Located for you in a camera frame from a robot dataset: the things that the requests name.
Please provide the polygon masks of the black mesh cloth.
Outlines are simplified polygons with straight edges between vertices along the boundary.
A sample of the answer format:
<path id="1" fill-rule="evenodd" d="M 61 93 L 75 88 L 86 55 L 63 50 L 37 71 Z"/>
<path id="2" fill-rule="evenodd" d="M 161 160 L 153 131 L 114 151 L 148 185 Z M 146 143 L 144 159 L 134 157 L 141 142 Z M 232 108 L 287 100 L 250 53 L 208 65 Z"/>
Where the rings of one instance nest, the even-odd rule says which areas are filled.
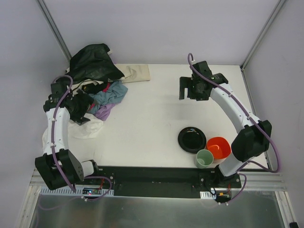
<path id="1" fill-rule="evenodd" d="M 87 79 L 96 81 L 115 81 L 124 74 L 114 65 L 108 52 L 110 48 L 102 44 L 91 44 L 78 51 L 69 62 L 69 76 L 74 84 Z"/>

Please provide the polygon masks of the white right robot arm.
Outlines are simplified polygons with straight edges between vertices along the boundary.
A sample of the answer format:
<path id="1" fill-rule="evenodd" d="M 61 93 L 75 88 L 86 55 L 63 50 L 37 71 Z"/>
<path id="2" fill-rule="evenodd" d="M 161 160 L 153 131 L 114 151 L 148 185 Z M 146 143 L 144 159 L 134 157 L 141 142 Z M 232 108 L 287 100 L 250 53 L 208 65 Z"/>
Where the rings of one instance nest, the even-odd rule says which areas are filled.
<path id="1" fill-rule="evenodd" d="M 266 152 L 270 144 L 272 125 L 252 114 L 234 95 L 228 80 L 221 73 L 213 74 L 206 61 L 190 66 L 191 77 L 180 77 L 179 99 L 196 101 L 212 99 L 228 116 L 236 129 L 230 155 L 216 166 L 222 178 L 236 174 L 251 159 Z"/>

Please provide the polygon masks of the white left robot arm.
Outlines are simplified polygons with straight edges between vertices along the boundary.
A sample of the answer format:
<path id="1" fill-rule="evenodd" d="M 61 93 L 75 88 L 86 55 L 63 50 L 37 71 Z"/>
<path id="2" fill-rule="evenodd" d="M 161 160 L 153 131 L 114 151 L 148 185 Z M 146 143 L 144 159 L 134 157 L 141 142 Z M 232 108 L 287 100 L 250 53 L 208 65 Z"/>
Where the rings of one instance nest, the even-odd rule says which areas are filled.
<path id="1" fill-rule="evenodd" d="M 72 92 L 73 79 L 63 75 L 51 83 L 51 94 L 43 105 L 47 116 L 47 142 L 43 155 L 35 159 L 35 167 L 50 190 L 68 186 L 73 192 L 75 184 L 97 171 L 94 160 L 79 161 L 68 146 L 68 123 L 83 125 L 94 100 L 80 91 Z"/>

